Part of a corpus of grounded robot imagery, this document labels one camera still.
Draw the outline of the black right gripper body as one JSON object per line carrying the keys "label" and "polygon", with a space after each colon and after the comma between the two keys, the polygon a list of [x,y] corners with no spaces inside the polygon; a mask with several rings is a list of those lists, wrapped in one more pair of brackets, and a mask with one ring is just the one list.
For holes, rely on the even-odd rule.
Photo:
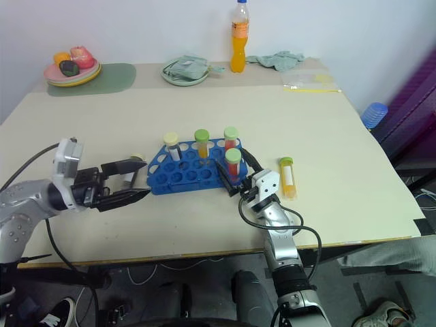
{"label": "black right gripper body", "polygon": [[259,190],[256,185],[253,185],[253,177],[254,174],[250,174],[234,186],[240,195],[240,203],[249,203],[258,195]]}

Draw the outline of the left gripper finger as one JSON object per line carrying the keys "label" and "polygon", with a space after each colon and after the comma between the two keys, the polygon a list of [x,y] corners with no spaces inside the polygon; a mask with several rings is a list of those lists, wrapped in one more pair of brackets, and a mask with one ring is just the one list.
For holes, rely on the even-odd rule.
{"label": "left gripper finger", "polygon": [[96,208],[99,212],[110,211],[136,203],[150,192],[150,189],[124,189],[116,191],[110,195],[97,198],[92,203],[91,208]]}
{"label": "left gripper finger", "polygon": [[110,163],[103,163],[101,165],[102,173],[105,176],[124,175],[136,172],[139,169],[145,167],[147,162],[139,159],[124,159],[120,161],[114,161]]}

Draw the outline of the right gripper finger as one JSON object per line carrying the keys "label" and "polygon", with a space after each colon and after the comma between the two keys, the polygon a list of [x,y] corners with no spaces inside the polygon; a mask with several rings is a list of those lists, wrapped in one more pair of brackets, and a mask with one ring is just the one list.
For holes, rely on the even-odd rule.
{"label": "right gripper finger", "polygon": [[253,170],[253,174],[257,174],[258,172],[261,172],[263,170],[257,159],[247,149],[241,147],[240,151],[242,158],[246,162],[246,165]]}
{"label": "right gripper finger", "polygon": [[232,184],[230,177],[225,171],[225,168],[218,161],[215,162],[215,165],[217,167],[219,178],[221,179],[221,182],[223,183],[223,186],[226,188],[229,196],[230,197],[235,196],[238,193],[238,187],[235,187]]}

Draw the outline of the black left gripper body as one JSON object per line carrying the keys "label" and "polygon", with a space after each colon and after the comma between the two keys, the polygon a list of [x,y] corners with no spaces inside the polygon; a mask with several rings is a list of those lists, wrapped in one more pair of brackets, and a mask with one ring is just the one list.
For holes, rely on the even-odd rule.
{"label": "black left gripper body", "polygon": [[71,186],[76,204],[93,207],[97,202],[110,195],[110,188],[105,186],[106,175],[98,167],[77,171],[74,184]]}

